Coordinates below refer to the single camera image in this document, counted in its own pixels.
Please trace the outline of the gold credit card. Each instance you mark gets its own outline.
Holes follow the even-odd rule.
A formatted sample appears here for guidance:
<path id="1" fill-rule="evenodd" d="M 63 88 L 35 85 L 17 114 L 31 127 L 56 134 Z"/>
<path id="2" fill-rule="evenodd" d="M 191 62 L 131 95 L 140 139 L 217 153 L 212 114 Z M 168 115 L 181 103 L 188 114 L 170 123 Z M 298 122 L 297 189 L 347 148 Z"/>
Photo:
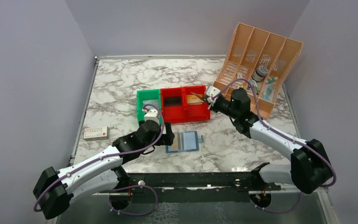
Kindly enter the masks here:
<path id="1" fill-rule="evenodd" d="M 182 151 L 184 148 L 183 133 L 175 133 L 172 145 L 170 146 L 170 152 Z"/>
<path id="2" fill-rule="evenodd" d="M 188 105 L 200 105 L 204 103 L 203 96 L 200 96 L 197 93 L 191 92 L 191 94 L 186 96 L 187 104 Z"/>

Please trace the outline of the blue leather card holder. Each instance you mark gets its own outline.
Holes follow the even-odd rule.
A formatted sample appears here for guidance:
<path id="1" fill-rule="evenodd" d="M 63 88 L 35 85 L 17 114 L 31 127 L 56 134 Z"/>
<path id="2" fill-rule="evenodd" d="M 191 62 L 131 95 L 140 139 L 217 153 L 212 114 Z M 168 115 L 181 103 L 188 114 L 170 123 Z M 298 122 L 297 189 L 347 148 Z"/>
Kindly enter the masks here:
<path id="1" fill-rule="evenodd" d="M 181 153 L 199 151 L 199 144 L 204 141 L 203 135 L 198 135 L 197 131 L 182 132 L 184 138 L 184 148 L 182 151 L 170 152 L 170 146 L 165 147 L 166 153 Z"/>

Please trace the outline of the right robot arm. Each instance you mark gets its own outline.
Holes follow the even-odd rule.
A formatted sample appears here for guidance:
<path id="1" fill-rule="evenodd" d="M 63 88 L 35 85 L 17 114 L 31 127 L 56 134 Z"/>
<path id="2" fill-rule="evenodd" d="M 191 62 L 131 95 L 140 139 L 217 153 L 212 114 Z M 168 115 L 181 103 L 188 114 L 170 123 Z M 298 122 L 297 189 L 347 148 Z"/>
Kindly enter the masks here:
<path id="1" fill-rule="evenodd" d="M 261 190 L 269 183 L 295 185 L 305 194 L 312 193 L 334 178 L 332 166 L 322 143 L 316 139 L 294 138 L 268 124 L 250 110 L 250 98 L 245 89 L 235 89 L 226 100 L 220 90 L 209 86 L 199 97 L 208 109 L 228 116 L 235 129 L 250 139 L 260 141 L 286 157 L 290 164 L 259 166 L 250 177 L 251 186 Z"/>

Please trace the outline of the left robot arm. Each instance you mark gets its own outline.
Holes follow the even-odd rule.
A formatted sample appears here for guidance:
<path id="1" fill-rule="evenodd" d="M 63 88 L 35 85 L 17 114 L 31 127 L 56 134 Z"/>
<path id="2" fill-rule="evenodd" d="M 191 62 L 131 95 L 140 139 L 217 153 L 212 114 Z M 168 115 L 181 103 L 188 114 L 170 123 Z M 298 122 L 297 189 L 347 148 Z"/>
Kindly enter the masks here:
<path id="1" fill-rule="evenodd" d="M 44 169 L 33 189 L 36 198 L 33 210 L 42 212 L 49 220 L 61 215 L 82 196 L 108 189 L 125 190 L 129 177 L 122 165 L 137 159 L 150 147 L 172 145 L 173 139 L 170 122 L 161 126 L 147 120 L 93 157 L 59 170 Z"/>

